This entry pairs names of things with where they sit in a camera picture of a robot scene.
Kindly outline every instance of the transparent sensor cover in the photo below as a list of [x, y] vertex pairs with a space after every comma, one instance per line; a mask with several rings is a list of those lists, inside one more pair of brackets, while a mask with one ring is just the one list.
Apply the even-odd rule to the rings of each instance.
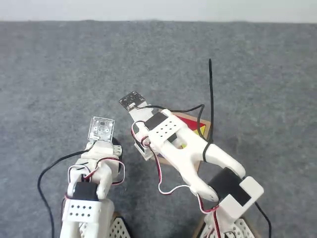
[[90, 123], [88, 139], [112, 142], [114, 120], [93, 116]]

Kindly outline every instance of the wire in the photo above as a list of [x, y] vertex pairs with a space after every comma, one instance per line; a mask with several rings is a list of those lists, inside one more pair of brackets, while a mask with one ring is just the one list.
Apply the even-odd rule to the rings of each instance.
[[143, 123], [145, 123], [145, 121], [143, 121], [143, 120], [137, 120], [137, 121], [133, 122], [132, 125], [131, 125], [131, 134], [132, 134], [133, 139], [136, 140], [136, 141], [138, 141], [138, 140], [137, 140], [137, 138], [135, 137], [135, 132], [134, 132], [133, 127], [134, 127], [134, 125], [135, 125], [136, 123], [138, 123], [138, 122], [143, 122]]
[[80, 167], [79, 169], [77, 170], [80, 170], [82, 168], [86, 169], [88, 171], [88, 173], [90, 173], [90, 169], [86, 166], [86, 165], [72, 165], [68, 168], [68, 172], [67, 172], [67, 180], [68, 180], [68, 183], [70, 183], [70, 171], [72, 170], [72, 168], [77, 168], [77, 167]]
[[[165, 107], [162, 107], [162, 106], [158, 106], [158, 105], [146, 105], [146, 106], [143, 106], [143, 107], [136, 107], [136, 109], [143, 109], [143, 108], [158, 108], [158, 109], [162, 109], [162, 110], [168, 109], [168, 108], [165, 108]], [[185, 109], [185, 110], [174, 110], [174, 109], [168, 109], [168, 110], [170, 110], [172, 113], [187, 113], [187, 112], [194, 111], [194, 110], [196, 110], [198, 108], [200, 108], [200, 110], [199, 110], [199, 113], [198, 113], [198, 116], [197, 116], [197, 132], [198, 132], [198, 135], [202, 139], [205, 140], [204, 136], [202, 135], [202, 132], [200, 131], [200, 118], [201, 118], [203, 110], [205, 108], [204, 104], [199, 104], [198, 106], [195, 106], [195, 107], [190, 108], [190, 109]]]
[[117, 161], [118, 163], [120, 163], [122, 166], [123, 166], [123, 179], [121, 181], [117, 181], [117, 182], [113, 182], [112, 185], [119, 185], [119, 184], [122, 184], [124, 182], [124, 179], [125, 179], [125, 165], [122, 161], [120, 161], [119, 159], [117, 158], [113, 158], [113, 157], [105, 157], [105, 158], [102, 158], [102, 159], [99, 159], [96, 163], [96, 167], [95, 167], [95, 170], [93, 170], [92, 172], [90, 172], [87, 176], [84, 177], [84, 179], [90, 179], [94, 173], [98, 170], [98, 164], [99, 162], [101, 161], [104, 161], [104, 160], [110, 160], [110, 161]]
[[162, 170], [161, 170], [161, 167], [160, 167], [160, 164], [159, 164], [159, 159], [157, 157], [157, 155], [155, 154], [154, 150], [151, 148], [151, 145], [149, 143], [149, 149], [151, 150], [151, 152], [153, 153], [154, 155], [154, 158], [155, 158], [155, 162], [156, 162], [156, 165], [157, 165], [157, 170], [158, 170], [158, 178], [159, 178], [159, 182], [158, 182], [158, 190], [161, 194], [163, 195], [171, 195], [175, 190], [177, 190], [178, 188], [180, 187], [187, 187], [187, 188], [190, 188], [188, 185], [184, 184], [184, 185], [179, 185], [179, 186], [176, 186], [175, 188], [173, 188], [172, 190], [168, 191], [168, 192], [163, 192], [160, 188], [160, 185], [163, 181], [163, 175], [162, 175]]
[[88, 151], [91, 150], [91, 148], [94, 146], [95, 142], [93, 143], [93, 145], [88, 148], [87, 150], [82, 150], [82, 151], [78, 151], [78, 152], [75, 152], [75, 153], [72, 153], [72, 154], [69, 154], [69, 155], [66, 155], [66, 156], [63, 156], [61, 158], [59, 158], [58, 160], [56, 160], [54, 163], [52, 163], [50, 166], [48, 166], [47, 168], [45, 168], [41, 174], [39, 175], [39, 178], [38, 178], [38, 183], [37, 183], [37, 188], [38, 188], [38, 191], [39, 191], [39, 194], [41, 196], [41, 199], [43, 200], [44, 202], [44, 205], [45, 207], [47, 208], [48, 212], [49, 212], [49, 216], [50, 216], [50, 222], [51, 222], [51, 237], [54, 238], [54, 235], [55, 235], [55, 230], [54, 230], [54, 218], [53, 218], [53, 214], [52, 214], [52, 210], [42, 192], [42, 189], [41, 189], [41, 181], [42, 181], [42, 177], [43, 175], [48, 171], [50, 170], [52, 167], [54, 167], [55, 165], [57, 165], [59, 162], [63, 161], [63, 160], [66, 160], [68, 158], [71, 158], [71, 157], [74, 157], [74, 156], [77, 156], [77, 155], [81, 155], [81, 154], [84, 154]]
[[256, 207], [258, 208], [258, 210], [262, 213], [262, 215], [264, 216], [264, 218], [267, 221], [268, 224], [268, 237], [271, 238], [272, 237], [272, 224], [271, 221], [269, 220], [268, 216], [265, 214], [265, 212], [262, 210], [262, 208], [260, 207], [260, 205], [258, 204], [258, 202], [255, 202]]
[[210, 230], [210, 232], [205, 236], [205, 238], [210, 238], [210, 236], [213, 234], [213, 232], [214, 232], [214, 228], [212, 228]]
[[204, 214], [209, 214], [210, 212], [213, 212], [213, 211], [217, 210], [218, 207], [219, 207], [219, 205], [217, 204], [217, 205], [214, 206], [213, 208], [208, 209], [208, 210], [205, 210], [205, 209], [204, 209], [203, 200], [202, 200], [202, 198], [199, 196], [199, 194], [197, 194], [197, 199], [198, 199], [200, 211], [201, 211], [202, 213], [204, 213]]
[[231, 234], [233, 234], [233, 237], [234, 237], [234, 238], [237, 238], [236, 234], [235, 234], [233, 231], [224, 232], [225, 235], [226, 235], [227, 233], [231, 233]]
[[212, 63], [211, 59], [209, 59], [209, 89], [210, 89], [210, 106], [211, 106], [211, 125], [209, 128], [209, 138], [208, 143], [203, 151], [203, 161], [206, 162], [206, 152], [211, 144], [213, 144], [213, 86], [212, 86]]
[[214, 224], [216, 226], [217, 236], [218, 236], [218, 238], [221, 238], [216, 211], [213, 212], [213, 219], [214, 219]]

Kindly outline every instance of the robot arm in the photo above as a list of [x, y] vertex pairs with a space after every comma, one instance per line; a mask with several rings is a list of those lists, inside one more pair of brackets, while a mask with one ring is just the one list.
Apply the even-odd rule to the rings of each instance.
[[112, 144], [114, 121], [93, 117], [86, 148], [68, 170], [68, 189], [62, 217], [61, 238], [105, 238], [109, 236], [114, 204], [108, 191], [119, 174], [120, 145]]
[[[263, 194], [263, 188], [252, 177], [244, 178], [246, 172], [243, 166], [215, 144], [208, 147], [206, 162], [223, 169], [205, 183], [194, 168], [197, 161], [203, 160], [203, 150], [207, 145], [205, 140], [168, 109], [154, 113], [137, 92], [123, 97], [120, 103], [134, 120], [131, 129], [135, 147], [145, 160], [153, 153], [161, 154], [179, 171], [194, 195], [199, 199], [219, 202], [217, 216], [222, 233], [229, 231], [234, 221]], [[211, 217], [208, 213], [205, 218], [207, 224], [212, 224]]]

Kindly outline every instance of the black wire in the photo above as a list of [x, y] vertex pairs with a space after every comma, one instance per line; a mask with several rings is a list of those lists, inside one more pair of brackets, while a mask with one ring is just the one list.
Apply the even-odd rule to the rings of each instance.
[[227, 233], [232, 233], [232, 234], [233, 234], [233, 236], [234, 236], [234, 238], [237, 238], [236, 234], [235, 234], [233, 231], [224, 232], [224, 234], [225, 234], [225, 235], [226, 235]]
[[66, 159], [68, 159], [68, 158], [70, 158], [70, 157], [74, 157], [74, 156], [76, 156], [76, 155], [81, 155], [81, 154], [84, 154], [84, 153], [90, 151], [91, 148], [94, 146], [94, 144], [95, 144], [95, 142], [94, 142], [93, 145], [92, 145], [89, 149], [87, 149], [87, 150], [78, 151], [78, 152], [72, 153], [72, 154], [70, 154], [70, 155], [66, 155], [66, 156], [63, 156], [63, 157], [59, 158], [59, 159], [56, 160], [54, 163], [52, 163], [50, 166], [48, 166], [47, 168], [45, 168], [45, 169], [41, 172], [41, 174], [40, 174], [40, 176], [39, 176], [39, 178], [38, 178], [38, 191], [39, 191], [39, 194], [40, 194], [40, 196], [41, 196], [41, 199], [43, 200], [43, 202], [44, 202], [44, 204], [45, 204], [45, 206], [46, 206], [46, 208], [47, 208], [47, 210], [48, 210], [48, 212], [49, 212], [49, 216], [50, 216], [51, 230], [52, 230], [52, 232], [51, 232], [52, 238], [54, 238], [54, 236], [55, 236], [55, 231], [54, 231], [54, 218], [53, 218], [52, 210], [51, 210], [51, 208], [50, 208], [50, 206], [49, 206], [49, 204], [48, 204], [48, 202], [47, 202], [47, 200], [46, 200], [46, 198], [45, 198], [45, 196], [44, 196], [44, 194], [43, 194], [43, 192], [42, 192], [42, 189], [41, 189], [41, 180], [42, 180], [42, 177], [43, 177], [43, 175], [44, 175], [48, 170], [50, 170], [52, 167], [54, 167], [55, 165], [57, 165], [59, 162], [61, 162], [61, 161], [63, 161], [63, 160], [66, 160]]
[[[158, 109], [168, 109], [168, 108], [165, 108], [165, 107], [162, 107], [162, 106], [158, 106], [158, 105], [146, 105], [146, 106], [143, 106], [143, 107], [136, 107], [136, 109], [143, 109], [143, 108], [158, 108]], [[174, 109], [169, 109], [172, 113], [187, 113], [187, 112], [191, 112], [191, 111], [194, 111], [196, 109], [200, 108], [199, 110], [199, 113], [198, 113], [198, 116], [197, 116], [197, 132], [198, 132], [198, 135], [205, 140], [204, 136], [202, 135], [202, 132], [200, 131], [200, 118], [202, 116], [202, 113], [203, 113], [203, 110], [205, 108], [205, 105], [204, 104], [199, 104], [198, 106], [195, 106], [193, 108], [190, 108], [190, 109], [185, 109], [185, 110], [174, 110]]]
[[208, 143], [203, 151], [203, 160], [206, 162], [206, 152], [209, 146], [213, 143], [213, 86], [212, 86], [212, 63], [209, 59], [209, 89], [210, 89], [210, 106], [211, 106], [211, 125], [209, 128]]
[[256, 205], [256, 207], [258, 208], [258, 210], [262, 213], [262, 215], [264, 216], [264, 218], [267, 221], [268, 224], [268, 237], [271, 238], [272, 237], [272, 224], [271, 221], [269, 220], [269, 218], [267, 217], [267, 215], [265, 214], [265, 212], [262, 210], [262, 208], [260, 207], [260, 205], [258, 204], [258, 202], [254, 203]]

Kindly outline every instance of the white wall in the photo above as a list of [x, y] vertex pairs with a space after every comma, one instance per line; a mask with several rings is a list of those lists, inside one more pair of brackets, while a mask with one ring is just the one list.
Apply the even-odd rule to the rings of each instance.
[[317, 23], [317, 0], [0, 0], [0, 20]]

